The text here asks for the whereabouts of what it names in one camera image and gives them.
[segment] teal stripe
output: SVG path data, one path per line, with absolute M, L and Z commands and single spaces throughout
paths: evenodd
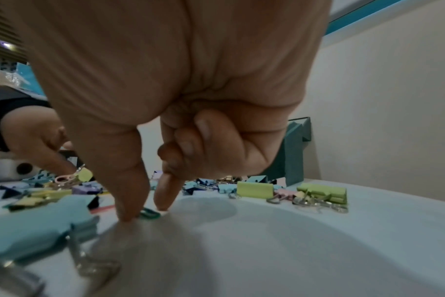
M 401 0 L 375 0 L 373 2 L 369 2 L 368 4 L 344 15 L 343 17 L 330 22 L 325 35 L 346 27 L 349 24 L 359 21 L 399 1 Z

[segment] beige wall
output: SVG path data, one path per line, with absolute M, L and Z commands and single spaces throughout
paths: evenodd
M 412 2 L 324 38 L 306 177 L 445 200 L 445 0 Z

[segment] slatted ceiling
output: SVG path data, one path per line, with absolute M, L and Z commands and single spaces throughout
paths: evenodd
M 0 8 L 0 41 L 11 43 L 15 46 L 14 50 L 7 49 L 0 44 L 0 58 L 5 58 L 11 61 L 26 63 L 27 54 L 22 45 L 22 41 L 15 32 L 10 22 L 4 16 Z

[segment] human hand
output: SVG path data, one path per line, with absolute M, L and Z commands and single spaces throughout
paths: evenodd
M 141 210 L 136 126 L 160 116 L 167 209 L 186 179 L 260 173 L 301 102 L 330 0 L 11 0 L 8 12 L 76 151 Z
M 76 167 L 58 153 L 68 141 L 56 112 L 43 106 L 25 106 L 7 113 L 0 131 L 17 157 L 56 175 L 72 174 Z

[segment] white table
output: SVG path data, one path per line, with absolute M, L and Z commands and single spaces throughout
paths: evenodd
M 117 224 L 114 211 L 101 214 L 99 238 L 84 247 L 123 268 L 90 295 L 445 296 L 445 202 L 307 182 L 348 188 L 350 212 L 195 192 L 154 221 Z M 94 287 L 66 250 L 28 268 L 51 297 L 89 296 Z

